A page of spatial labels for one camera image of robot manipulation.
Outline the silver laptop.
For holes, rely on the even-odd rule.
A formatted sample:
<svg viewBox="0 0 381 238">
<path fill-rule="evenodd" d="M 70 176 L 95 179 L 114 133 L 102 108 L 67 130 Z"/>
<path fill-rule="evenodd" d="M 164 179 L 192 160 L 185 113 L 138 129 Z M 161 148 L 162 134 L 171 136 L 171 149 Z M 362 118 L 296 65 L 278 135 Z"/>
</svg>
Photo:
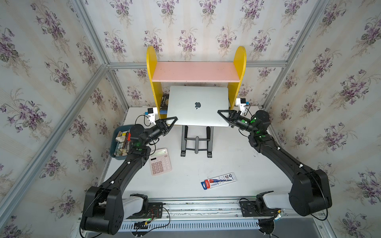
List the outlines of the silver laptop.
<svg viewBox="0 0 381 238">
<path fill-rule="evenodd" d="M 228 123 L 218 115 L 218 111 L 228 109 L 226 87 L 170 87 L 167 117 L 177 117 L 176 125 L 227 127 Z"/>
</svg>

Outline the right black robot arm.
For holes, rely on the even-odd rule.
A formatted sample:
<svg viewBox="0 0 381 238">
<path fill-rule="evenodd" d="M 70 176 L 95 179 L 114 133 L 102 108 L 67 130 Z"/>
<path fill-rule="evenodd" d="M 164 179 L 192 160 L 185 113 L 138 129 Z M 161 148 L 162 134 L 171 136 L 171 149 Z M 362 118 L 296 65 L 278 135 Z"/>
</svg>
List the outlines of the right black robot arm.
<svg viewBox="0 0 381 238">
<path fill-rule="evenodd" d="M 332 207 L 328 175 L 298 161 L 276 143 L 267 132 L 270 126 L 268 112 L 258 110 L 250 119 L 235 110 L 219 110 L 217 113 L 230 127 L 249 132 L 250 146 L 270 159 L 288 177 L 292 187 L 286 197 L 296 213 L 307 216 Z"/>
</svg>

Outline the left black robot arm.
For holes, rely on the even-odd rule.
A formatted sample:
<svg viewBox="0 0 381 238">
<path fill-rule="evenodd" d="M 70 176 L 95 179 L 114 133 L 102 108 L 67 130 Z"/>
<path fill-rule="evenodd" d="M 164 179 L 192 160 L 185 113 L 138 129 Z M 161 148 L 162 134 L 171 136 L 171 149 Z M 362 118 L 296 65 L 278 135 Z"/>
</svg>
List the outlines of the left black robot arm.
<svg viewBox="0 0 381 238">
<path fill-rule="evenodd" d="M 178 120 L 177 117 L 158 119 L 154 126 L 145 129 L 143 125 L 126 125 L 115 129 L 113 136 L 119 132 L 131 134 L 130 149 L 124 162 L 99 186 L 90 187 L 84 200 L 80 228 L 100 234 L 116 234 L 125 213 L 122 195 L 134 175 L 146 164 L 151 148 L 149 143 L 160 136 L 166 136 Z"/>
</svg>

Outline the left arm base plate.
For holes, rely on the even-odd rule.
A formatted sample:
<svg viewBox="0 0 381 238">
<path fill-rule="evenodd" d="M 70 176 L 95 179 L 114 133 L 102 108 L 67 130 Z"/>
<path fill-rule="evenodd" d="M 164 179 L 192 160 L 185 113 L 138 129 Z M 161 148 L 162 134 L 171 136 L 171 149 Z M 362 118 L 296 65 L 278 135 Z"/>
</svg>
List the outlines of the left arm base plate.
<svg viewBox="0 0 381 238">
<path fill-rule="evenodd" d="M 133 214 L 129 219 L 148 219 L 148 218 L 162 218 L 163 203 L 162 202 L 150 202 L 147 207 L 136 214 Z"/>
</svg>

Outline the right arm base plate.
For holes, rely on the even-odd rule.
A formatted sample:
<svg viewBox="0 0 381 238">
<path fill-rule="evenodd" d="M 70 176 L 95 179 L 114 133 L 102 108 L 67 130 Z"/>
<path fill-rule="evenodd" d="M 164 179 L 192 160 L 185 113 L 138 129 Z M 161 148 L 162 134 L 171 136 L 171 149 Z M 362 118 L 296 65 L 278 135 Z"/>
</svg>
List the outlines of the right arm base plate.
<svg viewBox="0 0 381 238">
<path fill-rule="evenodd" d="M 241 198 L 239 206 L 243 217 L 274 217 L 279 214 L 279 209 L 271 209 L 266 207 L 265 203 L 261 200 L 248 200 Z"/>
</svg>

